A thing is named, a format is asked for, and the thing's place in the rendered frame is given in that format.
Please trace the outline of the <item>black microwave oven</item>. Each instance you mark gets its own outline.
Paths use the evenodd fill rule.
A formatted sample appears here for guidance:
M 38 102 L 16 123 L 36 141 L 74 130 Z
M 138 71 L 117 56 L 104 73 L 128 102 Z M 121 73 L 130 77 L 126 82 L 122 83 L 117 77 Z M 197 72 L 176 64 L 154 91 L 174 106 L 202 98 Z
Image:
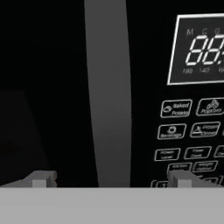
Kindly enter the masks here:
M 224 186 L 224 0 L 127 0 L 130 184 Z

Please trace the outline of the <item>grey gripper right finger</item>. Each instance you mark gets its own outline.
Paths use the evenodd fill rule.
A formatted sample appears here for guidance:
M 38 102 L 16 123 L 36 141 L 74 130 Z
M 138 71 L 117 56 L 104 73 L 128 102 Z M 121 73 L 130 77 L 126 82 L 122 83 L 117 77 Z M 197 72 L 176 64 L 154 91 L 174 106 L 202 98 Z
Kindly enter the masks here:
M 202 180 L 190 171 L 169 171 L 168 186 L 176 188 L 221 188 L 209 181 Z

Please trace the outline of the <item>black microwave door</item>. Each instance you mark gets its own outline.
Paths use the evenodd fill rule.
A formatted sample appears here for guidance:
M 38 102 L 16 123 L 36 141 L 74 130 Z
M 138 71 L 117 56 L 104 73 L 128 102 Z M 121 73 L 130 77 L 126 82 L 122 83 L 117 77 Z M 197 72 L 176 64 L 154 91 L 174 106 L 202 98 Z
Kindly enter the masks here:
M 0 0 L 0 186 L 34 171 L 100 187 L 84 0 Z

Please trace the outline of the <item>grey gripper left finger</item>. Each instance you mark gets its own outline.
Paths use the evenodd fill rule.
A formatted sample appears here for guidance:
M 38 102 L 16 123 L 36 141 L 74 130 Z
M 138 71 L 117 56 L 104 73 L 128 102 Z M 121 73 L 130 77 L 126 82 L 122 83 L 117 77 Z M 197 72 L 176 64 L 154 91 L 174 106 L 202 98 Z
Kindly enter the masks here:
M 57 172 L 56 171 L 33 171 L 27 177 L 11 182 L 6 185 L 2 185 L 2 188 L 47 188 L 57 187 L 56 183 Z

